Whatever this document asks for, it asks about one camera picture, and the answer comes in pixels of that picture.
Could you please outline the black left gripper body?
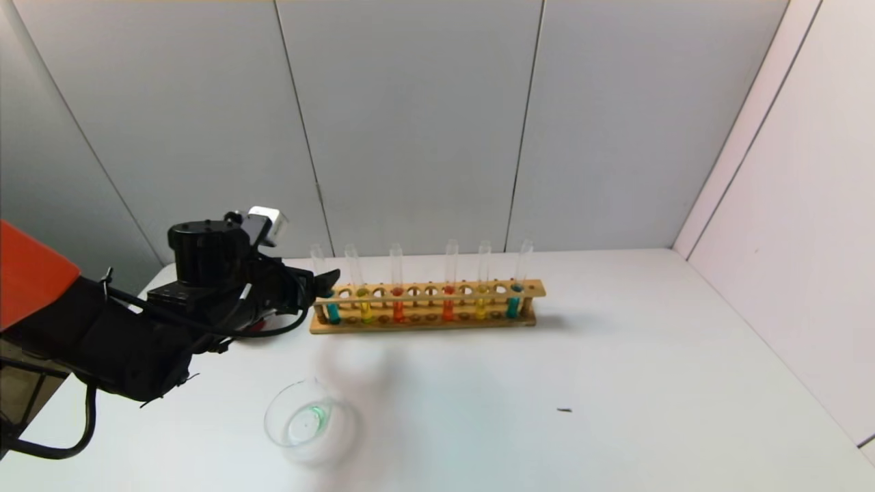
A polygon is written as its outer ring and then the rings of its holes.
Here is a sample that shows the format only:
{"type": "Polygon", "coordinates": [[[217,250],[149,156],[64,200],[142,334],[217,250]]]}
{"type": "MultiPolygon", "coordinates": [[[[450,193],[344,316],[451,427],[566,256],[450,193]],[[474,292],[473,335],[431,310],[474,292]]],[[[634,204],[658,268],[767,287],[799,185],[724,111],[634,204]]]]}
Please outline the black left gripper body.
{"type": "Polygon", "coordinates": [[[298,315],[312,305],[312,274],[285,264],[253,264],[247,272],[251,290],[246,301],[249,322],[270,315],[298,315]]]}

